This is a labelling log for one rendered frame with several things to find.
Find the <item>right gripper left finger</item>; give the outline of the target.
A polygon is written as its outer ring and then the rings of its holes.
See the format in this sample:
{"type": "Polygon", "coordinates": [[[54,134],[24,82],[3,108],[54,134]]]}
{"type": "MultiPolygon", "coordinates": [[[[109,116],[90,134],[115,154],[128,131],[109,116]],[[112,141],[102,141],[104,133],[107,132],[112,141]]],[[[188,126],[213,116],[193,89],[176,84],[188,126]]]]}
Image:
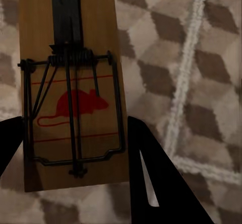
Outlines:
{"type": "Polygon", "coordinates": [[[22,116],[0,122],[0,177],[23,141],[22,116]]]}

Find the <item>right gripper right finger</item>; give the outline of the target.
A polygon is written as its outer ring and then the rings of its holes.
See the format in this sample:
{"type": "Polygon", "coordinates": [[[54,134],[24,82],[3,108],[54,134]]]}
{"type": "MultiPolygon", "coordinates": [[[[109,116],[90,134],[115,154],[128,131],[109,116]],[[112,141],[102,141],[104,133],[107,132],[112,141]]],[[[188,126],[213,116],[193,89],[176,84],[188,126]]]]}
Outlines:
{"type": "Polygon", "coordinates": [[[128,116],[132,224],[214,224],[147,125],[128,116]],[[159,207],[148,203],[140,151],[159,207]]]}

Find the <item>mousetrap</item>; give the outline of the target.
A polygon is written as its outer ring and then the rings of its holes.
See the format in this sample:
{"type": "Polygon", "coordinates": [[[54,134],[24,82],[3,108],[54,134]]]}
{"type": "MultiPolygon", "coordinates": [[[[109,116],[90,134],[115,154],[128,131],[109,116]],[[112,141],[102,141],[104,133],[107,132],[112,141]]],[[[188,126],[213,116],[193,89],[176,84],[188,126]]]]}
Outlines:
{"type": "Polygon", "coordinates": [[[25,192],[129,182],[115,0],[18,0],[25,192]]]}

